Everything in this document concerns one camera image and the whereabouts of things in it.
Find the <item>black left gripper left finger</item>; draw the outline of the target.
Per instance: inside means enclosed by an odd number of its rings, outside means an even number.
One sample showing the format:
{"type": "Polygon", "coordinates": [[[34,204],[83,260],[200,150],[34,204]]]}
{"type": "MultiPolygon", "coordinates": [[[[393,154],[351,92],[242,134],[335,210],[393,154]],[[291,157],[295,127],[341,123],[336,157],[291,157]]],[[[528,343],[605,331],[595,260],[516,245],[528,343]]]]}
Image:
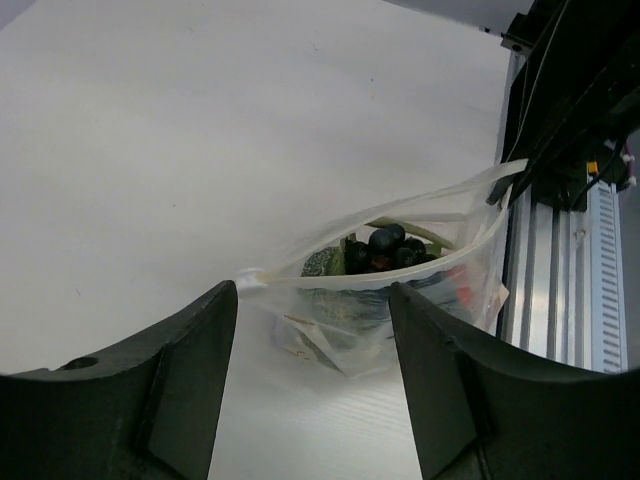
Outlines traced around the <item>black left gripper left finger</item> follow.
{"type": "Polygon", "coordinates": [[[204,479],[236,327],[225,281],[55,369],[1,379],[5,479],[204,479]]]}

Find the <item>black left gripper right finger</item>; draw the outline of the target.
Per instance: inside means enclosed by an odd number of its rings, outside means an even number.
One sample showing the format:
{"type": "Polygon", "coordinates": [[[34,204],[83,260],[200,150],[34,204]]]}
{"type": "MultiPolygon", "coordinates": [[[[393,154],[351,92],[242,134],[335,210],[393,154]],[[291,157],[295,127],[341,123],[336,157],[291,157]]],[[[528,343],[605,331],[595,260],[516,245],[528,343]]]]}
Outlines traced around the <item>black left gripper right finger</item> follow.
{"type": "Polygon", "coordinates": [[[389,306],[425,479],[635,479],[639,374],[516,348],[394,284],[389,306]]]}

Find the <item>green netted melon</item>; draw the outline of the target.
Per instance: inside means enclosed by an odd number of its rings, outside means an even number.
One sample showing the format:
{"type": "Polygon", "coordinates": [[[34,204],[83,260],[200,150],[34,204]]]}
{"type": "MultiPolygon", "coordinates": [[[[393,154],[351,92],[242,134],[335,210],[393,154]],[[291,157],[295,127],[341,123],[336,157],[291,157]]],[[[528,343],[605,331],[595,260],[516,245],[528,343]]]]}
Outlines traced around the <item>green netted melon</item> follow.
{"type": "Polygon", "coordinates": [[[389,287],[375,290],[300,289],[310,313],[335,349],[393,337],[389,287]]]}

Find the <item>clear zip top bag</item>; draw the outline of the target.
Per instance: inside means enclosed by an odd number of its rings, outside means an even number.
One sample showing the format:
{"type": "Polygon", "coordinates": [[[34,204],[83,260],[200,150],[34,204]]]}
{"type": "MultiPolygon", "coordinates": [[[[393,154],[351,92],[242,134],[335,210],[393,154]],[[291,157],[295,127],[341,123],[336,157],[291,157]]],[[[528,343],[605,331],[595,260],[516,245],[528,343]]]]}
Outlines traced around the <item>clear zip top bag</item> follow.
{"type": "Polygon", "coordinates": [[[508,291],[498,271],[500,234],[508,194],[486,199],[494,184],[522,172],[519,160],[495,165],[460,184],[394,200],[346,215],[295,241],[267,268],[247,268],[236,277],[240,297],[276,318],[274,338],[287,353],[354,377],[385,369],[396,360],[393,337],[335,349],[312,317],[300,289],[375,290],[407,285],[445,312],[491,331],[508,291]],[[400,224],[408,237],[427,244],[437,260],[406,269],[347,275],[344,240],[367,242],[376,229],[400,224]]]}

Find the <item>dark grape bunch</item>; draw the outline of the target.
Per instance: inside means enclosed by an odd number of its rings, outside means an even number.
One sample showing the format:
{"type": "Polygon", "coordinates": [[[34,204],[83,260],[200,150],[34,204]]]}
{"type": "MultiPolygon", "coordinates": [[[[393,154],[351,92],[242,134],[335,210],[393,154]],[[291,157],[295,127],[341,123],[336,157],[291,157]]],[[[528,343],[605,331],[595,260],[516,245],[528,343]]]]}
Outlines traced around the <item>dark grape bunch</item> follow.
{"type": "Polygon", "coordinates": [[[406,269],[437,260],[427,244],[408,237],[397,223],[376,228],[367,242],[344,240],[344,270],[347,275],[360,275],[406,269]]]}

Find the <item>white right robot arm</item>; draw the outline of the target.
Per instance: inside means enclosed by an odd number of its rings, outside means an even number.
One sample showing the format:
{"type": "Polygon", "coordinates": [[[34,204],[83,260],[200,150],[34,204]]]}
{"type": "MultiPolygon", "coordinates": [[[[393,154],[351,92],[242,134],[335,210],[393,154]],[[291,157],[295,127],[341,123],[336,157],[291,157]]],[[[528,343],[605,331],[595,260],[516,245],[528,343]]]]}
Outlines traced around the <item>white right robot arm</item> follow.
{"type": "Polygon", "coordinates": [[[530,191],[538,203],[583,212],[639,128],[639,4],[536,1],[502,44],[525,63],[509,92],[501,160],[527,165],[497,181],[486,202],[530,191]]]}

